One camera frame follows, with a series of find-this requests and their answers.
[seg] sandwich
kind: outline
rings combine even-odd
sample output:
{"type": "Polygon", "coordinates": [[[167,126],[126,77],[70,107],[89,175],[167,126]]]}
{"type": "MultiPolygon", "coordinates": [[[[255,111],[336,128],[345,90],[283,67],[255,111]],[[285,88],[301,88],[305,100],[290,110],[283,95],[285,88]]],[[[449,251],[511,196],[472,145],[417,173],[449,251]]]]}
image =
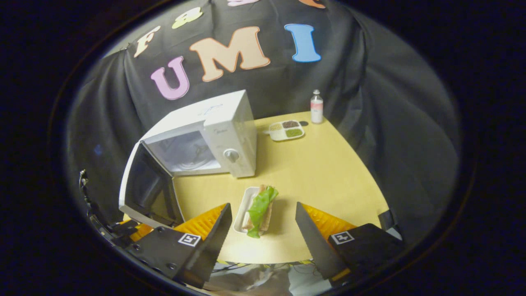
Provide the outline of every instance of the sandwich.
{"type": "Polygon", "coordinates": [[[247,235],[258,239],[268,230],[272,204],[278,195],[278,191],[272,186],[261,185],[258,193],[254,194],[248,211],[243,217],[243,229],[248,230],[247,235]]]}

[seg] yellow table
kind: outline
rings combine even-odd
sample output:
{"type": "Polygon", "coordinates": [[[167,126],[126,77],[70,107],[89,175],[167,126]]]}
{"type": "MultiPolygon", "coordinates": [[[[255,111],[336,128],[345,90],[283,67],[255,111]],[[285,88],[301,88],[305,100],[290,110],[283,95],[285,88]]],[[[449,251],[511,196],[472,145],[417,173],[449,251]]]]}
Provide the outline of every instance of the yellow table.
{"type": "Polygon", "coordinates": [[[254,177],[230,174],[174,178],[177,199],[186,220],[229,202],[232,226],[218,260],[238,263],[285,263],[312,258],[296,224],[296,202],[302,202],[356,226],[380,227],[378,215],[387,203],[360,158],[327,120],[310,122],[310,112],[256,120],[257,167],[254,177]],[[274,142],[262,131],[271,123],[307,121],[305,136],[274,142]],[[260,239],[234,231],[233,224],[245,189],[267,184],[279,195],[272,207],[269,230],[260,239]]]}

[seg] pink letter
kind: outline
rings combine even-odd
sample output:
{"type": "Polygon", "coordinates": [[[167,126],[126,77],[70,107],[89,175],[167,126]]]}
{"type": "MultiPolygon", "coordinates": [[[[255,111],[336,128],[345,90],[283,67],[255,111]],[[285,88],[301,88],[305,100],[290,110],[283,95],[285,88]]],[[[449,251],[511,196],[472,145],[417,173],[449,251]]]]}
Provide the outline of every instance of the pink letter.
{"type": "Polygon", "coordinates": [[[175,59],[171,60],[168,63],[168,67],[172,68],[175,72],[175,75],[179,79],[179,87],[171,88],[166,81],[164,76],[164,67],[157,69],[152,73],[151,79],[157,84],[157,88],[163,95],[163,97],[169,100],[176,100],[180,97],[183,97],[190,89],[190,83],[188,82],[188,77],[186,76],[185,69],[183,68],[183,57],[178,56],[175,59]]]}
{"type": "Polygon", "coordinates": [[[227,1],[228,1],[228,6],[240,6],[240,5],[258,2],[259,0],[227,0],[227,1]]]}

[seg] foam letter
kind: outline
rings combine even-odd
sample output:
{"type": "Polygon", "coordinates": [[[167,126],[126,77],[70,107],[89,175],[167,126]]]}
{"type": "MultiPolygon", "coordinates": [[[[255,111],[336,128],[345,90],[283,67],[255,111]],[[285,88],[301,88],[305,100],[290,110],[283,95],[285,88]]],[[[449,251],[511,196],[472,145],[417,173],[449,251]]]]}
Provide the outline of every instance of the foam letter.
{"type": "Polygon", "coordinates": [[[321,4],[318,4],[316,2],[314,2],[315,0],[299,0],[300,2],[302,2],[303,4],[307,4],[309,6],[313,6],[313,7],[316,7],[316,8],[325,8],[324,5],[321,5],[321,4]]]}
{"type": "Polygon", "coordinates": [[[198,19],[202,15],[203,13],[201,12],[201,7],[192,8],[189,11],[179,15],[175,19],[175,23],[171,26],[171,28],[177,29],[178,27],[181,27],[182,25],[186,23],[189,23],[191,21],[198,19]]]}
{"type": "Polygon", "coordinates": [[[175,59],[171,60],[168,63],[168,67],[172,68],[175,72],[175,75],[179,79],[179,87],[171,88],[166,81],[164,76],[164,67],[157,69],[152,73],[151,79],[157,84],[157,88],[163,95],[163,97],[169,100],[175,100],[180,97],[183,97],[190,88],[190,83],[188,82],[188,77],[186,76],[185,69],[183,68],[183,57],[178,56],[175,59]]]}
{"type": "Polygon", "coordinates": [[[242,58],[240,67],[245,70],[270,64],[270,59],[264,56],[259,46],[258,32],[259,27],[237,29],[232,34],[228,47],[213,38],[206,38],[192,44],[190,50],[197,52],[205,71],[203,81],[208,82],[223,76],[223,70],[218,69],[214,61],[230,72],[236,70],[239,55],[242,58]]]}
{"type": "Polygon", "coordinates": [[[259,0],[228,0],[228,6],[240,6],[258,1],[259,0]]]}
{"type": "Polygon", "coordinates": [[[296,54],[292,59],[296,62],[316,62],[321,60],[321,56],[316,53],[314,41],[312,40],[312,31],[314,28],[309,25],[287,24],[285,30],[292,33],[294,44],[296,45],[296,54]]]}
{"type": "Polygon", "coordinates": [[[148,34],[144,35],[143,37],[139,38],[137,40],[137,51],[135,52],[135,55],[133,57],[138,57],[139,54],[141,54],[148,45],[146,42],[150,42],[154,38],[154,33],[157,32],[159,29],[161,29],[161,26],[155,27],[155,29],[148,32],[148,34]]]}

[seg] lettuce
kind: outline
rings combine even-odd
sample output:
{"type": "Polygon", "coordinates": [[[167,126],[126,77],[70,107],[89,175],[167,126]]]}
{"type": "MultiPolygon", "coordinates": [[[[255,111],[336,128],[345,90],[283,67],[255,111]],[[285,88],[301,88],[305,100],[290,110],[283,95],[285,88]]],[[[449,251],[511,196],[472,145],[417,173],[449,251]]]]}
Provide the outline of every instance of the lettuce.
{"type": "Polygon", "coordinates": [[[259,238],[259,227],[263,221],[263,217],[267,212],[268,205],[278,195],[278,191],[273,187],[267,186],[263,192],[259,193],[253,201],[252,206],[248,210],[250,220],[254,227],[247,232],[247,235],[251,238],[259,238]]]}

